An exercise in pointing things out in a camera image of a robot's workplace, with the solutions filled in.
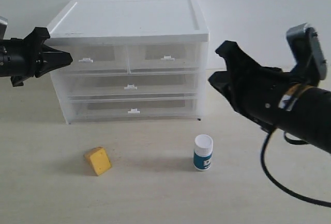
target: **plastic drawer unit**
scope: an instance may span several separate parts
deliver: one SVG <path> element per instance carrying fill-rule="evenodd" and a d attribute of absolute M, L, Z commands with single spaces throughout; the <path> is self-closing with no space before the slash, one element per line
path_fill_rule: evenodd
<path fill-rule="evenodd" d="M 201 118 L 209 31 L 198 0 L 73 0 L 47 45 L 73 63 L 51 72 L 67 124 Z"/>

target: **drawer unit lid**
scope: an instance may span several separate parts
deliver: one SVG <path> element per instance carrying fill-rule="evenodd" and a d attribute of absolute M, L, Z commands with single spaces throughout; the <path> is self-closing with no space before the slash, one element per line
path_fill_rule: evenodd
<path fill-rule="evenodd" d="M 48 25 L 51 46 L 207 42 L 198 0 L 72 0 Z"/>

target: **blue label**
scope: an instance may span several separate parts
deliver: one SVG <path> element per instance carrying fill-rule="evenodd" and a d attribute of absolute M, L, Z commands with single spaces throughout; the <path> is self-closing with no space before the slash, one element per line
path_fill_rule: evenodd
<path fill-rule="evenodd" d="M 197 167 L 200 170 L 206 170 L 210 167 L 212 161 L 212 154 L 210 154 L 207 157 L 200 157 L 195 152 L 193 155 L 193 163 L 195 167 Z"/>

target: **small bottle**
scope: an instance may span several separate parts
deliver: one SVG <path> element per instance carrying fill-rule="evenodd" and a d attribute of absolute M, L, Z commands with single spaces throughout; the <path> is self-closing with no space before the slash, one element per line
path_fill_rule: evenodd
<path fill-rule="evenodd" d="M 198 135 L 194 142 L 194 166 L 199 171 L 206 171 L 211 166 L 213 139 L 208 135 Z"/>

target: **translucent drawer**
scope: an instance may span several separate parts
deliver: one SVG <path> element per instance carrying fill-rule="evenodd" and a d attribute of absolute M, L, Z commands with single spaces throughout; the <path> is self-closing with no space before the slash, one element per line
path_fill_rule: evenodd
<path fill-rule="evenodd" d="M 88 73 L 107 70 L 112 73 L 128 72 L 125 46 L 63 46 L 55 48 L 69 52 L 73 58 L 73 63 L 60 69 L 60 71 L 83 71 Z"/>
<path fill-rule="evenodd" d="M 197 100 L 190 98 L 152 99 L 142 101 L 63 102 L 67 123 L 101 121 L 114 118 L 195 116 Z"/>
<path fill-rule="evenodd" d="M 134 76 L 57 74 L 52 79 L 55 86 L 61 85 L 63 97 L 77 99 L 84 96 L 196 93 L 199 87 L 198 79 L 201 77 L 198 73 Z"/>
<path fill-rule="evenodd" d="M 131 73 L 199 68 L 201 43 L 128 46 Z"/>

